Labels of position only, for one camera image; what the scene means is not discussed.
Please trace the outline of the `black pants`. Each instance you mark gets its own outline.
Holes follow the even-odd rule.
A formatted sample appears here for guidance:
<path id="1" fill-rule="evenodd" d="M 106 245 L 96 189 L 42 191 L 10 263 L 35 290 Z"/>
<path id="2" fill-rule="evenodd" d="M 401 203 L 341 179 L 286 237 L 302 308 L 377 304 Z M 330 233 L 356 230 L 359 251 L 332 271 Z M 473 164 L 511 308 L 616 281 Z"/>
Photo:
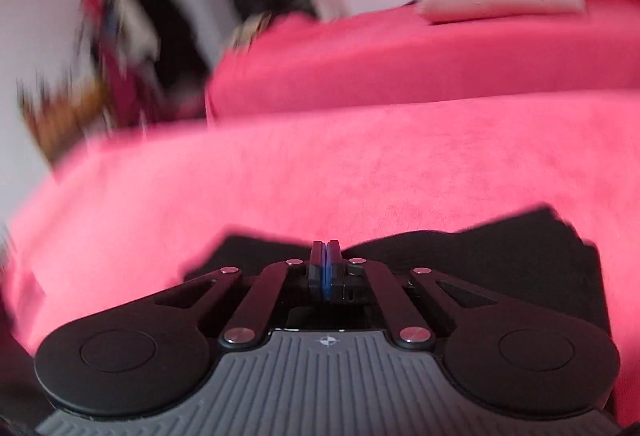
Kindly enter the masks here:
<path id="1" fill-rule="evenodd" d="M 355 287 L 352 303 L 329 304 L 310 294 L 303 275 L 310 253 L 308 245 L 229 235 L 200 268 L 186 275 L 172 304 L 192 308 L 215 289 L 221 268 L 236 268 L 239 286 L 217 305 L 206 307 L 198 320 L 206 338 L 216 338 L 250 288 L 248 283 L 268 266 L 292 259 L 295 265 L 274 309 L 271 329 L 314 336 L 323 349 L 347 346 L 357 335 L 385 338 L 380 309 L 367 286 Z M 344 256 L 382 263 L 388 269 L 387 283 L 405 285 L 416 267 L 460 280 L 464 284 L 454 289 L 454 297 L 469 311 L 479 311 L 483 299 L 472 289 L 486 289 L 511 305 L 535 310 L 541 318 L 537 333 L 563 345 L 600 342 L 610 334 L 598 252 L 548 208 L 458 233 L 392 235 L 346 249 Z"/>

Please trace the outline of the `near pink bed blanket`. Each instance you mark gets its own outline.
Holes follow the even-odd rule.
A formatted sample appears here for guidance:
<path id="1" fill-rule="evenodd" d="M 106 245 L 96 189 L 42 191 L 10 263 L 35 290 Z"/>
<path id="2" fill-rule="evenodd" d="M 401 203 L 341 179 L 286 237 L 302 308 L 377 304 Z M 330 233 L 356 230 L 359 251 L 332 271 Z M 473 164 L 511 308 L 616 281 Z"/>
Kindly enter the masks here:
<path id="1" fill-rule="evenodd" d="M 158 127 L 91 141 L 9 224 L 3 298 L 33 352 L 178 283 L 233 228 L 353 245 L 550 204 L 599 248 L 639 416 L 639 95 L 578 91 Z"/>

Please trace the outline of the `pink bed blanket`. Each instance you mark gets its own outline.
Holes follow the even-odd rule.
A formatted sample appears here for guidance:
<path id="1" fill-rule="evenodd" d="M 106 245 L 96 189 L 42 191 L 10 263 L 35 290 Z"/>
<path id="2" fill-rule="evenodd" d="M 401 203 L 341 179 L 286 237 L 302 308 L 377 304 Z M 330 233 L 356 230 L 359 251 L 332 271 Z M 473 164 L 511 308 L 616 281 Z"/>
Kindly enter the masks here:
<path id="1" fill-rule="evenodd" d="M 353 245 L 550 204 L 599 248 L 639 416 L 639 95 L 578 91 L 158 127 L 91 141 L 9 224 L 3 298 L 33 352 L 178 283 L 233 228 Z"/>
<path id="2" fill-rule="evenodd" d="M 210 121 L 331 108 L 639 86 L 639 8 L 431 24 L 412 6 L 319 22 L 278 18 L 227 51 Z"/>

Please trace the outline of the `wooden side shelf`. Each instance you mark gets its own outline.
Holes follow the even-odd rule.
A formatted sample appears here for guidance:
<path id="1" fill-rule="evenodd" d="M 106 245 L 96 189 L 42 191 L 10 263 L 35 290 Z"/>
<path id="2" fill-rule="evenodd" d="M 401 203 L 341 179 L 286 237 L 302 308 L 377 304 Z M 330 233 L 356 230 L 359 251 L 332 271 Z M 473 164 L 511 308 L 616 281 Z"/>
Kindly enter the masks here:
<path id="1" fill-rule="evenodd" d="M 99 77 L 75 80 L 66 72 L 49 84 L 36 77 L 36 90 L 16 82 L 18 109 L 27 131 L 46 162 L 53 166 L 110 110 L 110 92 Z"/>

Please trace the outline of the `clothes rack with garments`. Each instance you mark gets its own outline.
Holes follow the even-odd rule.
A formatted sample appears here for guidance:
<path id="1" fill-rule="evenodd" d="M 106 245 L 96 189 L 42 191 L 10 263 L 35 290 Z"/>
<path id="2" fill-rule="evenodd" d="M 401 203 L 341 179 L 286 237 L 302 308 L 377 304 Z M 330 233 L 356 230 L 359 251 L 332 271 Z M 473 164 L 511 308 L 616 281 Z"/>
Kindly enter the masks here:
<path id="1" fill-rule="evenodd" d="M 176 0 L 80 0 L 77 44 L 106 89 L 118 128 L 198 121 L 210 66 Z"/>

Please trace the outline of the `far pink bed blanket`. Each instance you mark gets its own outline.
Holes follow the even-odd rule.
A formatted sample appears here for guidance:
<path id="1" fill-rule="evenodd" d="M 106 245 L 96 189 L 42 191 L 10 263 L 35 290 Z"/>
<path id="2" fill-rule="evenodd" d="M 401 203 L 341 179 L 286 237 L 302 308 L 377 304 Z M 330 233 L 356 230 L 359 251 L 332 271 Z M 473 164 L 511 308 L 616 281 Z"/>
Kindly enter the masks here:
<path id="1" fill-rule="evenodd" d="M 639 86 L 639 8 L 431 24 L 412 6 L 319 22 L 278 18 L 227 51 L 210 121 L 331 108 Z"/>

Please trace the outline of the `beige cloth on bed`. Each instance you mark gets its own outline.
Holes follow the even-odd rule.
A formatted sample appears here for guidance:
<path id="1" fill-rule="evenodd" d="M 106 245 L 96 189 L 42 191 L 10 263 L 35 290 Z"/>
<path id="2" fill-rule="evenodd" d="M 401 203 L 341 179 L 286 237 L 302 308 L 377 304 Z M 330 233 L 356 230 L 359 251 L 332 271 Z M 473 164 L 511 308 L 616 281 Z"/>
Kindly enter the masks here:
<path id="1" fill-rule="evenodd" d="M 247 51 L 256 38 L 269 27 L 272 21 L 271 12 L 250 15 L 246 20 L 233 29 L 224 45 L 224 53 Z"/>

